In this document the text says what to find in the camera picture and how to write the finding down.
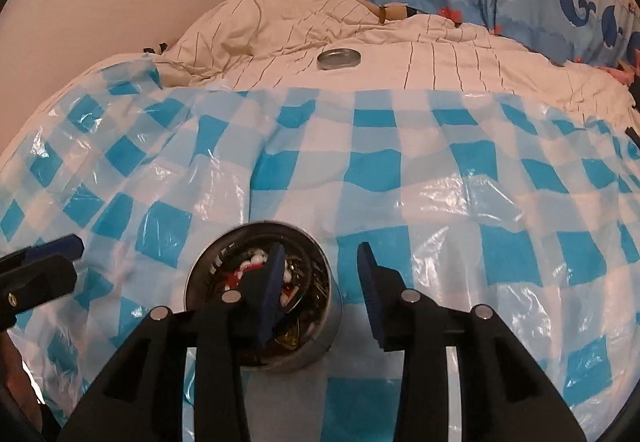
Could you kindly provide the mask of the person's left hand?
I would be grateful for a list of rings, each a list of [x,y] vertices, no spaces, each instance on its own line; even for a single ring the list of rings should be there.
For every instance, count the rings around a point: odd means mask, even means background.
[[[40,405],[29,376],[24,370],[23,360],[6,332],[2,332],[0,339],[1,381],[9,389],[15,402],[35,427],[42,428]]]

